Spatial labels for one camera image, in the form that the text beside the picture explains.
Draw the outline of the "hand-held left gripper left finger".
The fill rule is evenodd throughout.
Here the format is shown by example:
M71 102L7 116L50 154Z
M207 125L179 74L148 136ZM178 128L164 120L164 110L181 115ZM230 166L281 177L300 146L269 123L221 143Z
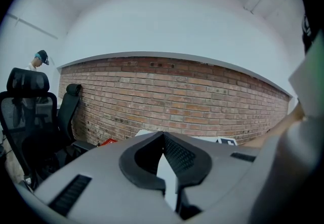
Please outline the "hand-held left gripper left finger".
M157 176L164 147L163 132L150 132L132 138L118 162L125 178L138 188L165 195L166 182Z

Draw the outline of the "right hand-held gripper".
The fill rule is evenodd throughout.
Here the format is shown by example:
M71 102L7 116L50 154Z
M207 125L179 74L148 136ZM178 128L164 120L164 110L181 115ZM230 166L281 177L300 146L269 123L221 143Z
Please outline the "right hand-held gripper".
M219 144L227 144L227 145L232 145L232 146L238 146L235 138L218 137L216 142L219 143Z

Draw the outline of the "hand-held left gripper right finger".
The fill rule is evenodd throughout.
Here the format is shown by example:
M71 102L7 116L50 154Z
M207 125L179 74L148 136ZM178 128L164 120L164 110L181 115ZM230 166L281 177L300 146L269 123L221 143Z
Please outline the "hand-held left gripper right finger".
M175 134L164 133L164 156L177 178L177 214L198 214L201 210L189 203L185 188L200 185L212 168L211 157L202 149Z

